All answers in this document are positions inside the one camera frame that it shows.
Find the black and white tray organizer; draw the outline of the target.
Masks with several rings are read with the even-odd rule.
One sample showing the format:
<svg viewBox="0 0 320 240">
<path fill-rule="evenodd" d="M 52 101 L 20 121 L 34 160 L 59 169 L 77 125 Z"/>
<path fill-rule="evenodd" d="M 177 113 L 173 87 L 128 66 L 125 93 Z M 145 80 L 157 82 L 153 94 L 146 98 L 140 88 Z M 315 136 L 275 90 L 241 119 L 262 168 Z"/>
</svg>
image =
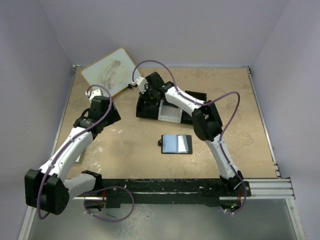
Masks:
<svg viewBox="0 0 320 240">
<path fill-rule="evenodd" d="M 136 117 L 178 124 L 193 124 L 192 117 L 176 105 L 164 100 L 150 105 L 143 98 L 141 92 L 139 93 L 136 104 Z"/>
</svg>

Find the black leather card holder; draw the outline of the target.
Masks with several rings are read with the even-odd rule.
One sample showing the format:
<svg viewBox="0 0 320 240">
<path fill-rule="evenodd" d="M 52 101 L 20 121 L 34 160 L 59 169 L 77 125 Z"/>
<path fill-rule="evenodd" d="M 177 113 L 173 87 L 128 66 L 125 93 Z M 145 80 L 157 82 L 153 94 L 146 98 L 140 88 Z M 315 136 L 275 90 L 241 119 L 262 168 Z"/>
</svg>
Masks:
<svg viewBox="0 0 320 240">
<path fill-rule="evenodd" d="M 158 141 L 162 154 L 191 155 L 193 153 L 192 136 L 187 134 L 164 134 Z"/>
</svg>

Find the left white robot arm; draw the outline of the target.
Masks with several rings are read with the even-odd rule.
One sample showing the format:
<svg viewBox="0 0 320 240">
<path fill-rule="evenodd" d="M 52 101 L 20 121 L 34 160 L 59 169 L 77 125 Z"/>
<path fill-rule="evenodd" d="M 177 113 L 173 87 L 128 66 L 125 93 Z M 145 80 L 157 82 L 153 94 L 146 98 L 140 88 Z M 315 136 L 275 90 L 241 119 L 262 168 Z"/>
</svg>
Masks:
<svg viewBox="0 0 320 240">
<path fill-rule="evenodd" d="M 99 173 L 84 170 L 67 179 L 68 172 L 103 129 L 121 117 L 112 99 L 94 96 L 90 107 L 74 122 L 68 138 L 39 169 L 30 169 L 24 176 L 25 202 L 39 212 L 61 214 L 70 199 L 103 186 Z"/>
</svg>

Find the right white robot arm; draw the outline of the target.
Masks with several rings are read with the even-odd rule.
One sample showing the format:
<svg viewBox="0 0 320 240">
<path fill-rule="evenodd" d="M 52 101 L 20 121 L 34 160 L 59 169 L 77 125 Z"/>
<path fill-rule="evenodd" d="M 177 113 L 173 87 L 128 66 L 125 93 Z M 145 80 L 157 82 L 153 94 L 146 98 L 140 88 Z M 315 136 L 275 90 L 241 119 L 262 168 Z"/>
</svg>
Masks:
<svg viewBox="0 0 320 240">
<path fill-rule="evenodd" d="M 163 100 L 191 116 L 193 131 L 209 147 L 218 166 L 222 184 L 231 191 L 242 184 L 243 176 L 226 147 L 223 122 L 213 102 L 197 99 L 171 81 L 164 82 L 157 72 L 147 77 L 138 77 L 132 83 L 139 88 L 140 96 L 150 105 Z"/>
</svg>

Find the yellow-framed whiteboard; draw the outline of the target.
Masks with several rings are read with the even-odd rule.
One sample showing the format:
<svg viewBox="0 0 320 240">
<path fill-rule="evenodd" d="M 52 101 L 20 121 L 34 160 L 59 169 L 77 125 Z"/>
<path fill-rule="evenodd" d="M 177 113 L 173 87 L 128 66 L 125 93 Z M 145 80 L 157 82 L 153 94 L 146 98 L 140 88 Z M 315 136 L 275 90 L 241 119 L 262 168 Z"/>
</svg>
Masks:
<svg viewBox="0 0 320 240">
<path fill-rule="evenodd" d="M 127 51 L 121 47 L 82 69 L 81 75 L 90 85 L 103 86 L 115 96 L 127 88 L 132 79 L 141 76 L 135 67 Z"/>
</svg>

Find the small green white box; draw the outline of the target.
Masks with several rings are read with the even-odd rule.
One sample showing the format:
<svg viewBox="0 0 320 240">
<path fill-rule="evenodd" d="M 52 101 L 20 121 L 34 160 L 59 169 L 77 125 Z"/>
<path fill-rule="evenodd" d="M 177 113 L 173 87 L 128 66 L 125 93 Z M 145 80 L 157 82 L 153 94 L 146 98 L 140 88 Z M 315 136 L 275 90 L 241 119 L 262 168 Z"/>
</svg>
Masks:
<svg viewBox="0 0 320 240">
<path fill-rule="evenodd" d="M 85 155 L 85 150 L 82 151 L 82 153 L 77 157 L 77 159 L 75 160 L 75 164 L 81 164 L 83 162 L 84 155 Z"/>
</svg>

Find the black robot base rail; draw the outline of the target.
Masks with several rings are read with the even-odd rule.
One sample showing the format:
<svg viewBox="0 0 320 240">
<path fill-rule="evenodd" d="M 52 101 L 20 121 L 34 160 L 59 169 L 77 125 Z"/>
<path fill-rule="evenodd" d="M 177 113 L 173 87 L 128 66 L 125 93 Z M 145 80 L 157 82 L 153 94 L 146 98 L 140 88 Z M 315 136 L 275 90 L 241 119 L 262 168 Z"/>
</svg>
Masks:
<svg viewBox="0 0 320 240">
<path fill-rule="evenodd" d="M 205 205 L 207 207 L 240 206 L 244 197 L 251 196 L 248 181 L 236 190 L 229 190 L 220 178 L 98 178 L 96 186 L 82 193 L 86 200 L 105 197 L 106 208 L 122 204 L 136 205 Z"/>
</svg>

